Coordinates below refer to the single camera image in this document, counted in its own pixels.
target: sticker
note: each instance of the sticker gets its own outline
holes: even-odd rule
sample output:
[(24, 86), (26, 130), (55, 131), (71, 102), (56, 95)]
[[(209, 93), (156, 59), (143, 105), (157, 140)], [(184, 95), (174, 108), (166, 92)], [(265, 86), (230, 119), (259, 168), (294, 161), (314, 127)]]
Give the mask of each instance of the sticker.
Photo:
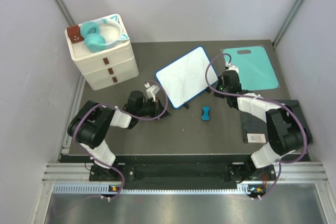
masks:
[(266, 143), (265, 134), (249, 134), (249, 133), (247, 133), (247, 142), (248, 143), (265, 144)]

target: gray floor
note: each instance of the gray floor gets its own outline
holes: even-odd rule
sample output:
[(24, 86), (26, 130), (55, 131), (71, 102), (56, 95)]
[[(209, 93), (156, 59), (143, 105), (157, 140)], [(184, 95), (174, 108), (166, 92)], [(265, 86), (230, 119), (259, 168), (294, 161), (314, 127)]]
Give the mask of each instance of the gray floor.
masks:
[[(60, 215), (86, 195), (53, 195)], [(45, 224), (324, 224), (314, 185), (277, 185), (262, 201), (245, 195), (122, 195), (89, 199), (63, 218), (48, 212)]]
[[(156, 71), (197, 46), (203, 46), (210, 58), (225, 48), (263, 46), (278, 78), (279, 87), (258, 93), (272, 99), (289, 98), (277, 55), (269, 40), (152, 42), (134, 43), (132, 46), (139, 76), (98, 91), (93, 91), (86, 83), (81, 106), (92, 100), (123, 107), (132, 90), (145, 92), (145, 80), (155, 79)], [(215, 63), (217, 73), (223, 70), (222, 65), (222, 59)], [(139, 122), (132, 130), (111, 127), (106, 142), (117, 155), (251, 154), (260, 148), (259, 144), (243, 142), (239, 112), (230, 109), (226, 101), (204, 92), (190, 101), (189, 105), (189, 110), (175, 110), (169, 105), (171, 117), (155, 122)], [(201, 120), (202, 106), (211, 107), (211, 119), (208, 122)], [(71, 146), (69, 154), (81, 152)]]

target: teal headphones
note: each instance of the teal headphones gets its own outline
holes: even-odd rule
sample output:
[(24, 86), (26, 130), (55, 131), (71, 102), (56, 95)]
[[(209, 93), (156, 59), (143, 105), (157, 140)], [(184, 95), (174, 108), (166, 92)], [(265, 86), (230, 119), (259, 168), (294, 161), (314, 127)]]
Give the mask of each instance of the teal headphones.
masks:
[[(114, 26), (119, 31), (119, 37), (106, 43), (105, 38), (100, 35), (101, 24), (109, 24)], [(121, 25), (118, 23), (118, 16), (114, 15), (111, 18), (96, 19), (89, 22), (84, 22), (80, 26), (80, 34), (84, 38), (84, 43), (91, 52), (100, 52), (106, 49), (117, 46), (121, 41), (128, 40), (129, 37), (122, 31)]]

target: brown drawer handle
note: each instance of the brown drawer handle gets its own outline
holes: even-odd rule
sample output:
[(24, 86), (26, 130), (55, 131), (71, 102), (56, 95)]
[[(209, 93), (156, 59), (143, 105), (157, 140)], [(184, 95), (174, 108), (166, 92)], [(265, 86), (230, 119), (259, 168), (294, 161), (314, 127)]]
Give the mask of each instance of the brown drawer handle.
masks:
[(108, 59), (108, 58), (103, 58), (103, 61), (104, 61), (105, 65), (108, 65), (108, 64), (110, 64), (110, 62), (109, 62), (109, 59)]

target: white wall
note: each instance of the white wall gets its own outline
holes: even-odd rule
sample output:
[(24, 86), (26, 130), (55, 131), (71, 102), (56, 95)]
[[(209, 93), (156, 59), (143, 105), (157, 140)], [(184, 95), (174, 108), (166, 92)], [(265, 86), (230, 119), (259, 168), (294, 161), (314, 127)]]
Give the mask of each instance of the white wall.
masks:
[(64, 0), (75, 22), (119, 13), (132, 42), (275, 39), (295, 0)]
[(78, 71), (53, 0), (0, 0), (0, 223), (28, 223)]
[(310, 152), (323, 162), (336, 193), (336, 0), (305, 0), (278, 46), (294, 98), (314, 137)]

